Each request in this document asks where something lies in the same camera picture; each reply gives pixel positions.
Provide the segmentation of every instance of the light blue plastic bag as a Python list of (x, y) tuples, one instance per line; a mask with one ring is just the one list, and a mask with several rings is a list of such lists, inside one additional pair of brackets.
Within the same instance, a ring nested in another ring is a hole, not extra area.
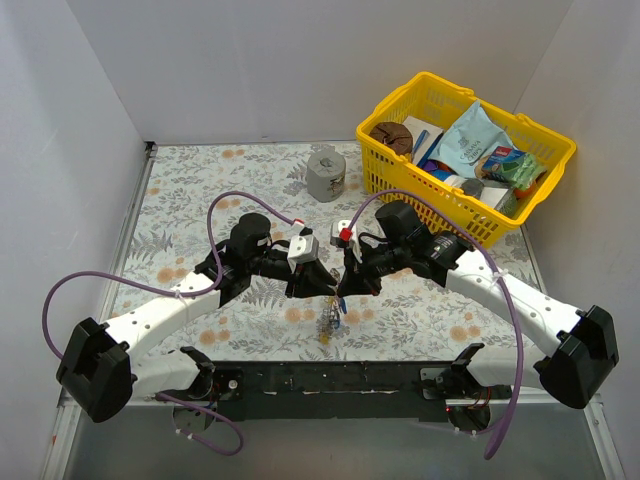
[(514, 148), (514, 145), (476, 100), (445, 132), (429, 160), (444, 163), (461, 177), (475, 178), (478, 161), (497, 147)]

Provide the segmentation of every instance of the flower pattern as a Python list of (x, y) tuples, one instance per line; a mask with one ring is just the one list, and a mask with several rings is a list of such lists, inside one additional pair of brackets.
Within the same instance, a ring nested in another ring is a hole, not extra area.
[[(347, 161), (346, 188), (331, 203), (318, 203), (305, 187), (306, 161), (334, 148)], [(322, 262), (342, 271), (340, 252), (329, 245), (331, 223), (349, 219), (367, 197), (356, 143), (172, 146), (158, 149), (147, 195), (129, 247), (124, 276), (168, 288), (179, 283), (210, 251), (206, 214), (210, 202), (228, 190), (253, 193), (290, 218), (302, 218), (321, 242)], [(381, 234), (374, 202), (358, 226)], [(241, 197), (218, 203), (213, 214), (216, 240), (226, 238), (241, 215), (263, 212)], [(273, 239), (293, 231), (272, 219)], [(520, 231), (491, 249), (498, 264), (537, 287)], [(154, 297), (121, 285), (113, 315), (122, 315)], [(222, 309), (195, 319), (149, 353), (194, 345), (212, 360), (451, 360), (470, 342), (513, 346), (513, 328), (462, 295), (446, 291), (410, 271), (383, 279), (378, 297), (349, 297), (340, 326), (329, 330), (327, 299), (287, 299), (284, 284), (256, 277), (251, 287)]]

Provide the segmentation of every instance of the gray roll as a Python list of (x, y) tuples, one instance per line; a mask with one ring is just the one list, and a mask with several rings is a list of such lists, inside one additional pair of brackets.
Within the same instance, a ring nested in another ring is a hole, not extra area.
[(331, 202), (344, 191), (347, 162), (334, 150), (315, 152), (307, 163), (307, 190), (319, 202)]

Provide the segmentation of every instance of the gray wall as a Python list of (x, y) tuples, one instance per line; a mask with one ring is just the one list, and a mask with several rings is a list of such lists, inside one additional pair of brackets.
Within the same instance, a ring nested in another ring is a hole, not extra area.
[(159, 143), (352, 139), (430, 70), (512, 110), (571, 0), (68, 0)]
[(628, 478), (640, 478), (640, 4), (575, 0), (518, 110), (566, 133), (578, 155), (528, 222), (551, 293), (598, 303), (620, 364), (602, 388)]
[[(143, 143), (64, 0), (0, 0), (0, 478), (37, 478), (58, 360), (40, 330), (64, 274), (106, 269)], [(54, 300), (54, 339), (96, 311), (102, 284)]]

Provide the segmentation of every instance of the yellow plastic basket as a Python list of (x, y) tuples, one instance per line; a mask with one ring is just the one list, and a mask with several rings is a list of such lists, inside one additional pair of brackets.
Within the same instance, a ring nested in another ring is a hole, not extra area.
[[(534, 207), (551, 193), (564, 174), (564, 167), (576, 151), (576, 144), (532, 121), (526, 115), (513, 115), (483, 100), (493, 123), (503, 128), (520, 150), (533, 153), (547, 166), (537, 182), (537, 189), (518, 201), (513, 218), (487, 207), (462, 190), (452, 188), (411, 163), (409, 155), (396, 155), (389, 147), (375, 141), (369, 132), (380, 122), (402, 123), (408, 115), (445, 130), (469, 106), (478, 100), (473, 90), (459, 87), (432, 73), (422, 72), (409, 83), (394, 90), (356, 130), (362, 146), (364, 184), (370, 193), (388, 188), (402, 188), (421, 196), (465, 228), (485, 247), (490, 247), (504, 233), (524, 223)], [(432, 232), (452, 230), (451, 226), (413, 198), (384, 195), (385, 202), (402, 199), (418, 211)]]

